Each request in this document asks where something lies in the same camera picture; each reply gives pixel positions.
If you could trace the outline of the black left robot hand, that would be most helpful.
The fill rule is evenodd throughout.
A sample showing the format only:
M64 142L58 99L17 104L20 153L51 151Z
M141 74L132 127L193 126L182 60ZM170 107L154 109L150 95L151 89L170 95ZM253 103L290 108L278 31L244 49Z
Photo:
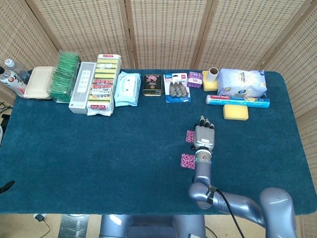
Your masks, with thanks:
M7 182L4 186L0 187L0 194L8 191L14 184L14 180Z

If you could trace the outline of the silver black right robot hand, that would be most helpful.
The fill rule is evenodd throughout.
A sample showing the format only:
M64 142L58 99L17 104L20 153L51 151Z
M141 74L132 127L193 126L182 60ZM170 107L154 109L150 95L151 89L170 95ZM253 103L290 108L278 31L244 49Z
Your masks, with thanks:
M200 148L205 148L212 151L214 148L214 136L214 124L210 123L210 121L204 116L200 116L199 124L195 125L194 139L191 149L199 150Z

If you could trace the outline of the blue cling wrap roll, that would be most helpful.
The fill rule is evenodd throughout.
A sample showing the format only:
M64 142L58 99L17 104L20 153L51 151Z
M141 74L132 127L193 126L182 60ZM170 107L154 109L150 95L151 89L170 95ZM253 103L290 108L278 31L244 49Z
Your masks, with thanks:
M270 100L266 98L249 98L238 96L222 96L222 95L207 95L206 104L213 106L224 105L240 105L249 108L267 109L270 106Z

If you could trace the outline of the blue correction tape blister pack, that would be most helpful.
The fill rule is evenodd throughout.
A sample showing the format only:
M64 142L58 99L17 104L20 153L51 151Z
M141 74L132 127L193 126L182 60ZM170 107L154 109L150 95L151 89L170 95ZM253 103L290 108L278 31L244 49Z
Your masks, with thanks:
M167 103L191 102L187 73L167 73L163 75L163 80Z

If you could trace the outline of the small purple box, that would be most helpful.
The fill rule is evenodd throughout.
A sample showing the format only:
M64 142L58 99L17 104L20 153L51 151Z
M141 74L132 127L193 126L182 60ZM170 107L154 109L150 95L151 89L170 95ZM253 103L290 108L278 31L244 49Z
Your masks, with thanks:
M199 72L188 73L187 87L200 89L203 83L203 74Z

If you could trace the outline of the white paper roll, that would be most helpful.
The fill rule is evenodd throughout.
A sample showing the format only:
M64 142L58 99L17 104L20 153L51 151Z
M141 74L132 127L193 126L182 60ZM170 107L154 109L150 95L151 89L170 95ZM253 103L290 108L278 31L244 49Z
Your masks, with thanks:
M211 68L209 69L209 72L208 72L207 80L208 80L209 82L215 82L216 79L217 79L218 74L219 74L218 68L216 68L216 67L211 67Z

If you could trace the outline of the black gold luncheon meat can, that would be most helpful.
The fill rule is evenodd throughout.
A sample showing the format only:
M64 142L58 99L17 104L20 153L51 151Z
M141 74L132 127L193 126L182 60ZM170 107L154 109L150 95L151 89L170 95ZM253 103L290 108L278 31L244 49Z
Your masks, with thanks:
M147 74L143 77L143 95L144 96L161 96L162 76L157 74Z

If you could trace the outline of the shiny metal table leg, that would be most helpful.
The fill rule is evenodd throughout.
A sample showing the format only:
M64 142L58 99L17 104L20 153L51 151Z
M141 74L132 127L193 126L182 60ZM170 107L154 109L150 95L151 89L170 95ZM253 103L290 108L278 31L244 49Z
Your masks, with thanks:
M62 215L58 238L86 238L88 220L88 214Z

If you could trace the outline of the light blue wet wipes pack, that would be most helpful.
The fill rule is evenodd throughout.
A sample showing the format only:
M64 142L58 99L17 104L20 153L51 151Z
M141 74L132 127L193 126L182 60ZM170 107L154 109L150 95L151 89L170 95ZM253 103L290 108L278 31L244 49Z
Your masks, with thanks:
M116 107L138 105L141 75L122 71L116 81L114 101Z

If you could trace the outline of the grey robot torso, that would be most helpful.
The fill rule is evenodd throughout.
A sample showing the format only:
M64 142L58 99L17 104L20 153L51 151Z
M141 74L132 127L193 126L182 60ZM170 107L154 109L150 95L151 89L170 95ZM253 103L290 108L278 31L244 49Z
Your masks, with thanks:
M99 238L207 238L203 215L102 215Z

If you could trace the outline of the white bottle red label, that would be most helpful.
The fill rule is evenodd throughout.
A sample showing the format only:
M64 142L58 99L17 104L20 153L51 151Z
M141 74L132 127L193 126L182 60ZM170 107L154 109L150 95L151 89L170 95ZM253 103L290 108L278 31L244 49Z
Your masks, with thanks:
M14 91L19 97L24 98L27 85L14 71L0 66L0 82Z

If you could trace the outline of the beige lunch container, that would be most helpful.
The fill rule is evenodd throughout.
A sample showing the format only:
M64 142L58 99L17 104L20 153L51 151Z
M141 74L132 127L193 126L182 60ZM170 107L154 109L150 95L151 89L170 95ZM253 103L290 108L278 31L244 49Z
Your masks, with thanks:
M32 70L24 97L27 99L49 100L48 92L53 66L38 66Z

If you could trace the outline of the yellow sponge multipack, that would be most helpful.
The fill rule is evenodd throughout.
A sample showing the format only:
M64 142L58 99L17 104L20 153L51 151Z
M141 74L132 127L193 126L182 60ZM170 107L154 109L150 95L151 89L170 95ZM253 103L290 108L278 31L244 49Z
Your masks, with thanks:
M120 69L120 55L98 55L86 104L87 115L111 116L114 109L114 91Z

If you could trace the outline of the clear bottle white cap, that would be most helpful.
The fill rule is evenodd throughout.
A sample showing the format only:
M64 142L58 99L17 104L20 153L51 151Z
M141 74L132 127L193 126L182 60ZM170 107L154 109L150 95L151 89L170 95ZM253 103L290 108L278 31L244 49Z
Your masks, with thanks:
M12 59L6 59L4 64L9 70L14 71L25 84L28 84L30 74L19 62Z

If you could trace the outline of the white power strip box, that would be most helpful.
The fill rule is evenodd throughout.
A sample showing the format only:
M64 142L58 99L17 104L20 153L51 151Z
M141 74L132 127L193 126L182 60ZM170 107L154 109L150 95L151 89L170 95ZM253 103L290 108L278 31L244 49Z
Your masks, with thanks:
M75 114L87 113L87 101L96 65L95 62L81 62L68 106Z

